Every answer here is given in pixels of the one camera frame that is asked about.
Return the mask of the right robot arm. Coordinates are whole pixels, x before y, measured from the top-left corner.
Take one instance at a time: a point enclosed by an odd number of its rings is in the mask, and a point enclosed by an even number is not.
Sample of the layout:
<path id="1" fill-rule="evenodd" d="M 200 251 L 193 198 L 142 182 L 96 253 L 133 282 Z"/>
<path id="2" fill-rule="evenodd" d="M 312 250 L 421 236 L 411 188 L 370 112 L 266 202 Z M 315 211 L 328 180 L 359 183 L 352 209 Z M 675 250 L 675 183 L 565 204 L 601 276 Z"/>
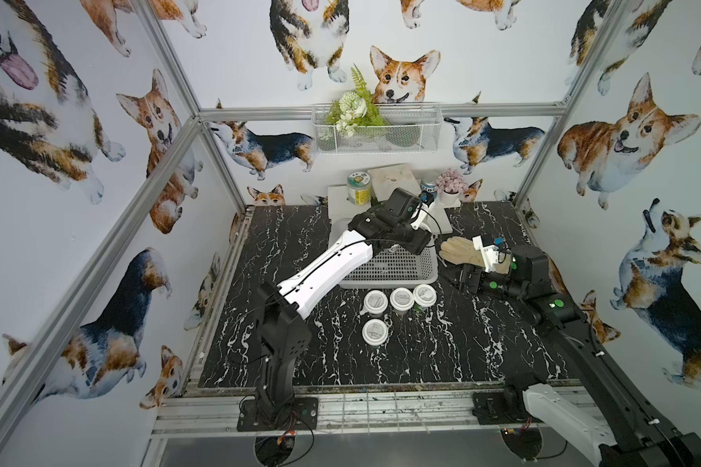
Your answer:
<path id="1" fill-rule="evenodd" d="M 547 383 L 518 377 L 515 390 L 526 414 L 548 424 L 595 466 L 701 466 L 701 438 L 677 430 L 623 373 L 584 311 L 555 289 L 541 249 L 452 237 L 439 255 L 453 266 L 442 276 L 459 291 L 510 303 L 546 344 L 560 350 L 604 418 L 588 416 Z"/>

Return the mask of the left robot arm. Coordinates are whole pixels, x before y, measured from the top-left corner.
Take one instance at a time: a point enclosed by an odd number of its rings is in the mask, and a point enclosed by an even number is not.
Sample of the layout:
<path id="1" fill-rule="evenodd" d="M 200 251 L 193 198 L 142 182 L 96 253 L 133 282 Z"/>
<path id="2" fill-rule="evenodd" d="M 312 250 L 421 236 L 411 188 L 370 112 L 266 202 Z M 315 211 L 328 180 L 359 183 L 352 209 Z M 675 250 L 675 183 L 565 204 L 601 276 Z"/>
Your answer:
<path id="1" fill-rule="evenodd" d="M 427 215 L 421 197 L 397 188 L 381 204 L 354 216 L 346 231 L 307 268 L 278 285 L 261 285 L 264 304 L 254 315 L 263 357 L 256 387 L 260 416 L 274 421 L 293 405 L 295 362 L 311 340 L 306 319 L 315 306 L 376 253 L 398 245 L 422 254 L 432 244 L 432 233 L 421 227 Z"/>

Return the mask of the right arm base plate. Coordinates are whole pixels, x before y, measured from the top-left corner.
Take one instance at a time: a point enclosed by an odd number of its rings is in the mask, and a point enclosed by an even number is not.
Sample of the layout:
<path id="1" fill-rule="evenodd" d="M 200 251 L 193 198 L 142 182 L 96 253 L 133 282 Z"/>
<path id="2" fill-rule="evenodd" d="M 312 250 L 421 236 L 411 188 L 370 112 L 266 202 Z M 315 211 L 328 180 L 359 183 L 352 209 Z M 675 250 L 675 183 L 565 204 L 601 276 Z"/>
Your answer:
<path id="1" fill-rule="evenodd" d="M 512 387 L 500 392 L 475 392 L 472 402 L 472 414 L 481 424 L 525 424 L 531 418 L 521 394 Z"/>

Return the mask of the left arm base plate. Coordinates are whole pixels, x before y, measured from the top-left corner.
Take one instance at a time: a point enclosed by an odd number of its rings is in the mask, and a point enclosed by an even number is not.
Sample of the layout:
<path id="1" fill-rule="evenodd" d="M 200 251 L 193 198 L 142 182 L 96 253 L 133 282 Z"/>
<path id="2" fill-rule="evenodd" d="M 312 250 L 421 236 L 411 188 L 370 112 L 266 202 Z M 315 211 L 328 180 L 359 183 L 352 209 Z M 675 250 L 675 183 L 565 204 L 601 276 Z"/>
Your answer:
<path id="1" fill-rule="evenodd" d="M 317 429 L 319 399 L 296 397 L 282 407 L 264 409 L 256 398 L 240 403 L 237 432 L 314 431 Z"/>

